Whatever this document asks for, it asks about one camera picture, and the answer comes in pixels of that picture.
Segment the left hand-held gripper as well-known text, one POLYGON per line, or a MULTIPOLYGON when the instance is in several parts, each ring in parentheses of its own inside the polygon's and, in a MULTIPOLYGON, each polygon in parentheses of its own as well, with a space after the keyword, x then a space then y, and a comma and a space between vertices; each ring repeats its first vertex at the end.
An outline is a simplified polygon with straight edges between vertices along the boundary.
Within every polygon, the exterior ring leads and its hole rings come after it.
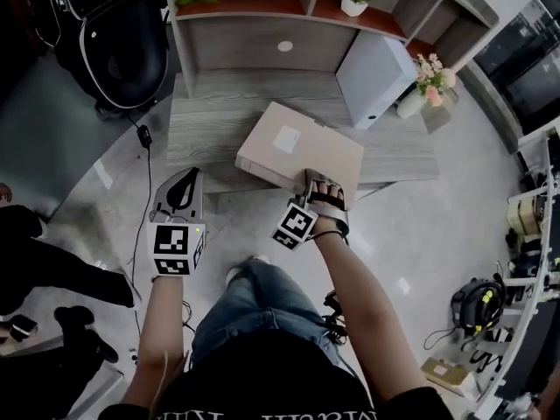
POLYGON ((186 168, 156 191, 147 225, 150 263, 156 277, 186 277, 197 268, 206 246, 203 173, 186 168))

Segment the beige cardboard box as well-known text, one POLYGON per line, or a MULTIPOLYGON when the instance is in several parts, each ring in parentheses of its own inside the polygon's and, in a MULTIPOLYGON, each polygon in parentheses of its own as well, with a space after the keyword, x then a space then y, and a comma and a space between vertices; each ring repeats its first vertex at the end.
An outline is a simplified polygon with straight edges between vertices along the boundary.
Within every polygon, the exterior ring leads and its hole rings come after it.
POLYGON ((275 186, 301 194, 312 169, 339 184, 354 204, 364 147, 310 117, 272 102, 238 150, 235 166, 275 186))

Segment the light blue box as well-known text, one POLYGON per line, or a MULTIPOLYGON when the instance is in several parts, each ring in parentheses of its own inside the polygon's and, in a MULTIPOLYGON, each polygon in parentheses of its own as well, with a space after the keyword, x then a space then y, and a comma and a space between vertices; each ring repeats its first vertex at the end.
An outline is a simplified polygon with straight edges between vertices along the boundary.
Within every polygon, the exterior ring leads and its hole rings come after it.
POLYGON ((336 72, 352 124, 366 130, 416 80, 417 68, 397 39, 361 31, 336 72))

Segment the person's right forearm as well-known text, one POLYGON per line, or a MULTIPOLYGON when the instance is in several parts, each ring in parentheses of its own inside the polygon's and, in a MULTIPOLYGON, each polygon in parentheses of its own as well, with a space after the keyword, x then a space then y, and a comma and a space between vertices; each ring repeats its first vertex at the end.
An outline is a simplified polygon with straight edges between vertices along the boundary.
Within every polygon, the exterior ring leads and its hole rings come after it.
POLYGON ((394 306, 364 262, 336 234, 316 238, 370 395, 386 402, 427 385, 394 306))

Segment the person's left forearm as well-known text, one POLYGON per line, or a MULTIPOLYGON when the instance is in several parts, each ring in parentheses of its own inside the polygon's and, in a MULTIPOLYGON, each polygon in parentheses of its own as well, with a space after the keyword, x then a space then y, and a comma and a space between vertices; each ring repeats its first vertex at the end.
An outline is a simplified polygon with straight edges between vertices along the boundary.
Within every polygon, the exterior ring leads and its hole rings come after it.
POLYGON ((176 276, 158 276, 152 282, 140 336, 136 372, 123 402, 154 413, 159 398, 182 371, 183 280, 176 276))

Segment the person's right hand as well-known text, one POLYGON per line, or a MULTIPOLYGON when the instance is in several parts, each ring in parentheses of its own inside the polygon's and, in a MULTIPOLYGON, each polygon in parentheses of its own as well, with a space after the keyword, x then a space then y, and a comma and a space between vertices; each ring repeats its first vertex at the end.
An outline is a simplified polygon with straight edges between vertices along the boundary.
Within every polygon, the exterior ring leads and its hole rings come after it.
POLYGON ((311 184, 311 200, 335 206, 337 204, 344 204, 345 195, 343 190, 336 184, 314 181, 311 184))

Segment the white ribbed vase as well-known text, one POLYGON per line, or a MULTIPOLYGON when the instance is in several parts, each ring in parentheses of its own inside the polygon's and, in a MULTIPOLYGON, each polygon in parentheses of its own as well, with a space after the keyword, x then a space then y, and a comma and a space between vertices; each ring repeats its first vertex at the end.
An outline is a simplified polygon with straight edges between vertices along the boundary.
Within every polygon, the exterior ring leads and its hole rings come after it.
POLYGON ((398 103, 396 113, 400 118, 407 119, 419 112, 425 103, 425 96, 419 88, 415 88, 398 103))

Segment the person's legs in blue jeans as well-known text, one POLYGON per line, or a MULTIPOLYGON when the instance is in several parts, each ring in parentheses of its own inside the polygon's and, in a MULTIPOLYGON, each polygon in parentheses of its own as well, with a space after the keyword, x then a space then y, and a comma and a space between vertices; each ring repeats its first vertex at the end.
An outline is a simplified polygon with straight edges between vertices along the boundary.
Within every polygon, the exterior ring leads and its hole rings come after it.
POLYGON ((235 268, 242 272, 199 322, 192 341, 192 363, 237 337, 281 331, 317 345, 340 365, 338 348, 312 301, 282 269, 252 258, 235 268))

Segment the grey wooden desk with shelves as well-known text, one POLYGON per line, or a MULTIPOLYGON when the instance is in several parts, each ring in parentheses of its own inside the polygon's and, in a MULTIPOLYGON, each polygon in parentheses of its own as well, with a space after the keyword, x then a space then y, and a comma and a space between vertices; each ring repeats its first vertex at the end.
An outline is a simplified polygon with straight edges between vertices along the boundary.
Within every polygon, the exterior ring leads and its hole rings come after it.
POLYGON ((366 145, 360 185, 434 179, 425 130, 386 128, 380 137, 353 126, 336 72, 357 35, 401 41, 412 58, 435 53, 452 69, 470 59, 499 15, 487 0, 371 0, 358 17, 341 0, 218 0, 171 4, 181 71, 171 100, 167 164, 195 166, 205 193, 262 190, 268 183, 235 166, 237 151, 271 102, 339 129, 366 145), (280 52, 277 45, 293 48, 280 52))

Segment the small black monitor rig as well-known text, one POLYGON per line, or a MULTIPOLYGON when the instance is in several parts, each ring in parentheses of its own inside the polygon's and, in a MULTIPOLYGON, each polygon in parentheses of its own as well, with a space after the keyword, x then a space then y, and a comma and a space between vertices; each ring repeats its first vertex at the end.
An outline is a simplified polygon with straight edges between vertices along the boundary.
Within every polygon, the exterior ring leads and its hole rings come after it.
POLYGON ((328 329, 327 337, 336 346, 344 346, 347 342, 346 321, 334 290, 325 296, 323 305, 332 310, 329 315, 323 317, 328 329))

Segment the small plant in white pot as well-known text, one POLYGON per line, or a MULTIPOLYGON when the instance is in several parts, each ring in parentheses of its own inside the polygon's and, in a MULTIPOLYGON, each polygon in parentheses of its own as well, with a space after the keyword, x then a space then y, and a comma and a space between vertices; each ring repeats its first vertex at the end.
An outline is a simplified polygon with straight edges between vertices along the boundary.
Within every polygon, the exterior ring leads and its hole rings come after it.
POLYGON ((341 0, 342 11, 351 18, 358 17, 368 7, 371 0, 341 0))

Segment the grey door mat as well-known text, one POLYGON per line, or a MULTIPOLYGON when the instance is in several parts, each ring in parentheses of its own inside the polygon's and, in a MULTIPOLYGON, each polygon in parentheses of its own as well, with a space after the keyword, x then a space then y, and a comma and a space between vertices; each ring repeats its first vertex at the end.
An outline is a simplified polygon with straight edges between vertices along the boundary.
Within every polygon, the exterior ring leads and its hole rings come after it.
POLYGON ((474 60, 458 71, 458 77, 488 117, 507 151, 516 153, 523 137, 522 126, 497 87, 474 60))

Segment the person's black shirt torso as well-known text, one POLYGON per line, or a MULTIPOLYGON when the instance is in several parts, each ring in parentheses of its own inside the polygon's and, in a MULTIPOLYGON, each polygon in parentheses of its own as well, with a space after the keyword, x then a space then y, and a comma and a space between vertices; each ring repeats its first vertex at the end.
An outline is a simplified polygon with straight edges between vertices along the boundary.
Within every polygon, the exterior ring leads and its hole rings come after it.
POLYGON ((98 420, 453 420, 434 388, 376 405, 319 346, 267 331, 231 339, 179 375, 153 412, 129 403, 98 420))

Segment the black glass double door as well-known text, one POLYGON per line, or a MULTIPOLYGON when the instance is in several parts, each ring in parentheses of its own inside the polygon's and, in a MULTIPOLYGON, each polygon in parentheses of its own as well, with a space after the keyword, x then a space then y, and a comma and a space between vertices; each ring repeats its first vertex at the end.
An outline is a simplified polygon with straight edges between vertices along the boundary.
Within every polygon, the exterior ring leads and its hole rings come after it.
POLYGON ((528 135, 560 116, 560 0, 531 0, 475 56, 528 135))

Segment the white long office bench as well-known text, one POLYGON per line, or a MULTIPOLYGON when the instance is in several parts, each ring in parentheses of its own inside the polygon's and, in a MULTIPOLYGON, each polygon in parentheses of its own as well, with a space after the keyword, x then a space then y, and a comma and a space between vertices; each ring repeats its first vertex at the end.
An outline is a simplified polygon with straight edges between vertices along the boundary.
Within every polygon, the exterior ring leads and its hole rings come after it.
POLYGON ((475 420, 491 420, 504 402, 512 402, 524 387, 529 374, 544 346, 553 318, 553 307, 545 298, 545 280, 550 275, 553 257, 560 247, 550 244, 551 231, 560 222, 560 168, 550 160, 550 144, 557 137, 544 136, 541 140, 543 159, 547 172, 547 185, 534 191, 545 196, 542 219, 541 257, 538 271, 533 277, 507 278, 508 288, 527 287, 530 296, 522 304, 504 309, 498 327, 511 327, 514 331, 509 342, 478 343, 479 350, 499 355, 502 358, 500 371, 489 383, 486 391, 477 401, 472 413, 475 420))

